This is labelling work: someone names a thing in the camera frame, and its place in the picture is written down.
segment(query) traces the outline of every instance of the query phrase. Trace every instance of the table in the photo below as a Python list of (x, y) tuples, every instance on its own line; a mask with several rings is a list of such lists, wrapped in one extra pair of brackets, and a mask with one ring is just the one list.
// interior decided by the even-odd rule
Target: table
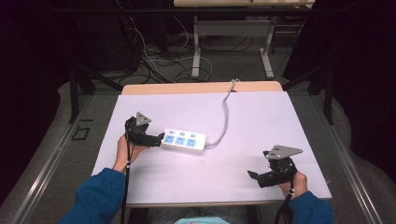
[[(147, 134), (165, 128), (206, 133), (216, 140), (223, 127), (222, 99), (231, 82), (147, 84), (124, 88), (115, 106), (99, 155), (95, 175), (111, 167), (123, 124), (137, 111), (152, 119)], [(218, 146), (203, 154), (162, 147), (143, 151), (131, 167), (128, 207), (207, 206), (280, 202), (279, 187), (261, 189), (247, 170), (269, 172), (262, 152), (274, 145), (297, 147), (297, 168), (315, 179), (308, 187), (322, 199), (331, 198), (290, 98), (279, 83), (237, 82), (227, 104), (227, 133)]]
[[(176, 7), (282, 7), (313, 5), (315, 0), (175, 0)], [(199, 35), (252, 35), (266, 36), (264, 48), (260, 49), (265, 75), (274, 78), (268, 52), (276, 26), (276, 17), (269, 21), (199, 21), (194, 17), (194, 57), (192, 78), (198, 78), (201, 49)]]

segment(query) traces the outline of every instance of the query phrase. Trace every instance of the white power strip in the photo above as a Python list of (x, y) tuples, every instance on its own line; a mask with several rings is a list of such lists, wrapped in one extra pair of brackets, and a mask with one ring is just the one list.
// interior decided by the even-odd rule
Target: white power strip
[(165, 129), (161, 146), (183, 151), (203, 153), (206, 135), (202, 133), (185, 132), (176, 129)]

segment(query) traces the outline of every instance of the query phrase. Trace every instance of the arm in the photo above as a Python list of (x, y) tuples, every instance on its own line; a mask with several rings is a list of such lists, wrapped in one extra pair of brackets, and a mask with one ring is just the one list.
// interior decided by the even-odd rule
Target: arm
[[(317, 198), (307, 188), (307, 177), (300, 172), (294, 177), (295, 195), (291, 197), (289, 207), (293, 213), (293, 224), (334, 223), (332, 207), (329, 202)], [(290, 182), (280, 184), (285, 197), (289, 193)]]
[[(131, 162), (147, 148), (133, 144), (130, 147), (134, 149)], [(123, 135), (113, 168), (105, 168), (87, 179), (76, 191), (74, 207), (58, 223), (110, 223), (122, 202), (127, 160), (127, 142)]]

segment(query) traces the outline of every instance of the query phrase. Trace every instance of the person's left hand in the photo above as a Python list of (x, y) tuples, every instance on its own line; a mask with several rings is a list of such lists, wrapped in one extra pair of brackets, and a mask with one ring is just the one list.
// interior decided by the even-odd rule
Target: person's left hand
[(125, 134), (123, 134), (118, 142), (118, 148), (117, 148), (117, 158), (116, 161), (114, 162), (113, 170), (116, 170), (120, 173), (124, 173), (126, 170), (126, 162), (128, 161), (128, 145), (130, 147), (130, 150), (132, 152), (132, 157), (131, 157), (131, 163), (134, 162), (137, 157), (139, 156), (140, 152), (143, 150), (149, 148), (149, 147), (142, 147), (142, 146), (134, 146), (133, 143), (127, 143)]

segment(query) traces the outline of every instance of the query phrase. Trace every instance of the blue sleeve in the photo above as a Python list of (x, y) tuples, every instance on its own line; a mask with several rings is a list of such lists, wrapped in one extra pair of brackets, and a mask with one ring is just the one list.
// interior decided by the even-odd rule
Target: blue sleeve
[(317, 198), (311, 191), (291, 200), (289, 207), (293, 213), (293, 224), (334, 223), (329, 202)]
[(125, 175), (105, 168), (76, 191), (75, 205), (58, 223), (111, 223), (122, 203)]

